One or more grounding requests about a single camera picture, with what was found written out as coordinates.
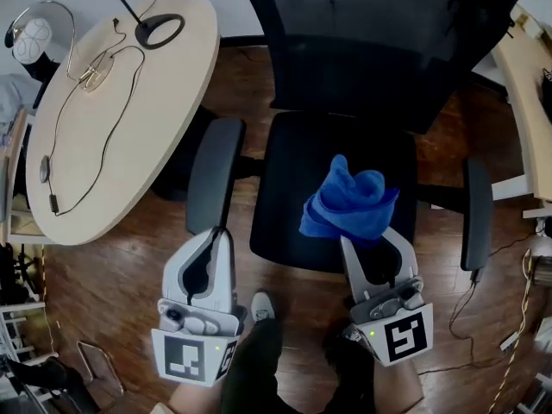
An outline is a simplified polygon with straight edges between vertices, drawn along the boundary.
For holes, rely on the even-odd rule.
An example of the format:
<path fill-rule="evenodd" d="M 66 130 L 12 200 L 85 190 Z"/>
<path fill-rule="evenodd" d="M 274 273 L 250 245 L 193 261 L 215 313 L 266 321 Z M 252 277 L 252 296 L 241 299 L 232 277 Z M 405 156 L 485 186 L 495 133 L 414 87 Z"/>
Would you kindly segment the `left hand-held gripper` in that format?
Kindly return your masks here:
<path fill-rule="evenodd" d="M 160 325 L 151 330 L 161 378 L 214 386 L 226 376 L 247 316 L 245 307 L 235 307 L 234 291 L 234 245 L 226 229 L 193 236 L 167 261 Z M 193 298 L 196 307 L 164 298 L 183 303 Z M 214 311 L 234 307 L 232 313 Z"/>

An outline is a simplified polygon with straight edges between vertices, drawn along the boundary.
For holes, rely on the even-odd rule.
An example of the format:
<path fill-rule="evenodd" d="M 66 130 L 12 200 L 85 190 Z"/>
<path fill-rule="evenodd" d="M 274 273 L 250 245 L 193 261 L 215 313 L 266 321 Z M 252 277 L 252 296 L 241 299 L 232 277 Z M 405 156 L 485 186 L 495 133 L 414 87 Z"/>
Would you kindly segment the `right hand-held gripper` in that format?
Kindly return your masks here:
<path fill-rule="evenodd" d="M 340 237 L 345 273 L 356 305 L 352 323 L 373 358 L 393 366 L 433 346 L 433 305 L 422 297 L 423 279 L 417 276 L 417 258 L 411 243 L 389 226 L 382 237 L 400 258 L 396 287 L 371 298 L 374 285 L 363 271 L 354 244 Z"/>

